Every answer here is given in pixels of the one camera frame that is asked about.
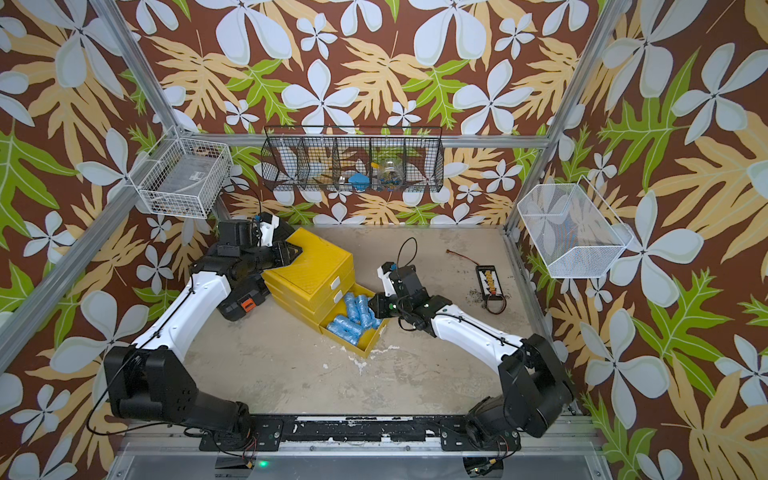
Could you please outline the yellow plastic drawer cabinet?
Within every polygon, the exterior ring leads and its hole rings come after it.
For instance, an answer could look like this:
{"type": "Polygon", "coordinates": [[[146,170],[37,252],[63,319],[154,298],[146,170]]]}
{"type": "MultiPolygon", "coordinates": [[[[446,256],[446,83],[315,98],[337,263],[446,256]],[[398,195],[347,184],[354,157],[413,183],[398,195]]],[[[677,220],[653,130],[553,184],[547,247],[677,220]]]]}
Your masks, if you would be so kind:
{"type": "Polygon", "coordinates": [[[302,253],[288,266],[265,270],[262,278],[279,306],[320,333],[355,284],[353,255],[304,228],[287,242],[302,253]]]}

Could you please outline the yellow bottom drawer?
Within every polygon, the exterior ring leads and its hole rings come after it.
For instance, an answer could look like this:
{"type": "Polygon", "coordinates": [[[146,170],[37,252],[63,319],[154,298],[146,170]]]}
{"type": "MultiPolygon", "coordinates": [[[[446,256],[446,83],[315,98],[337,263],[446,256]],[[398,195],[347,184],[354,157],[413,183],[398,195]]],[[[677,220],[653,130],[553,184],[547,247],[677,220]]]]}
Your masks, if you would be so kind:
{"type": "Polygon", "coordinates": [[[372,291],[355,283],[347,293],[341,295],[339,302],[320,322],[321,333],[356,355],[368,358],[388,321],[374,316],[371,309],[368,309],[364,319],[354,317],[353,314],[362,306],[359,297],[371,300],[373,295],[372,291]]]}

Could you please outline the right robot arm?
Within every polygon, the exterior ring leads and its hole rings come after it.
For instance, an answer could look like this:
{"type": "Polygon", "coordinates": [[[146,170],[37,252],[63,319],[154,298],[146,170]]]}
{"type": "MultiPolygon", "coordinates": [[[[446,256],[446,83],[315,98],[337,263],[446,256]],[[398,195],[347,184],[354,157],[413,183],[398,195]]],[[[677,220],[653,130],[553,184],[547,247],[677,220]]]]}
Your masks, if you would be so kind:
{"type": "Polygon", "coordinates": [[[383,290],[369,301],[377,317],[396,318],[449,342],[498,374],[501,394],[478,402],[458,427],[472,447],[486,449],[504,442],[514,451],[520,433],[542,437],[575,400],[576,389],[545,337],[503,332],[449,299],[429,294],[413,265],[386,262],[377,276],[383,290]]]}

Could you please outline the blue trash bag roll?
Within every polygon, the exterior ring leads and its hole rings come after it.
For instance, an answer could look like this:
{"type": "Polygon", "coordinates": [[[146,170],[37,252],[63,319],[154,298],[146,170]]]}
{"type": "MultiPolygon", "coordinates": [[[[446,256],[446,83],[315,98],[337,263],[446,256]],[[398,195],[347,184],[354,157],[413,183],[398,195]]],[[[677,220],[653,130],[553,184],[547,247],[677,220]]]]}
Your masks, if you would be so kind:
{"type": "Polygon", "coordinates": [[[376,318],[368,305],[369,298],[365,295],[359,295],[356,298],[356,305],[359,312],[360,323],[364,330],[377,327],[376,318]]]}
{"type": "Polygon", "coordinates": [[[344,295],[344,302],[346,306],[347,317],[349,318],[349,320],[357,325],[360,325],[361,324],[360,312],[357,307],[356,297],[354,293],[347,292],[344,295]]]}
{"type": "Polygon", "coordinates": [[[354,330],[350,330],[343,325],[338,324],[337,322],[330,323],[327,326],[327,330],[351,345],[357,345],[360,340],[359,333],[354,330]]]}
{"type": "Polygon", "coordinates": [[[343,325],[344,327],[346,327],[346,328],[348,328],[350,330],[354,330],[357,333],[359,333],[360,336],[364,332],[364,329],[363,329],[363,327],[361,325],[357,325],[357,324],[353,323],[352,321],[350,321],[344,315],[337,315],[332,322],[337,322],[338,324],[341,324],[341,325],[343,325]]]}

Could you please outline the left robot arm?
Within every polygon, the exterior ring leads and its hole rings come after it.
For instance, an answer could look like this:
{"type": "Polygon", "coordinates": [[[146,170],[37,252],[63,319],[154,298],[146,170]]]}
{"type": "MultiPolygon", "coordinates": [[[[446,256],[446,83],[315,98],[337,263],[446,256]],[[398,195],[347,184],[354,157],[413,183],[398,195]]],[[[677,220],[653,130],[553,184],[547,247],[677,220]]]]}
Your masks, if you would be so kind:
{"type": "Polygon", "coordinates": [[[184,359],[213,312],[237,321],[265,301],[263,272],[289,266],[302,253],[288,241],[293,232],[272,214],[219,223],[217,242],[192,263],[169,309],[131,345],[108,352],[105,397],[114,416],[238,440],[250,433],[247,406],[202,392],[184,359]]]}

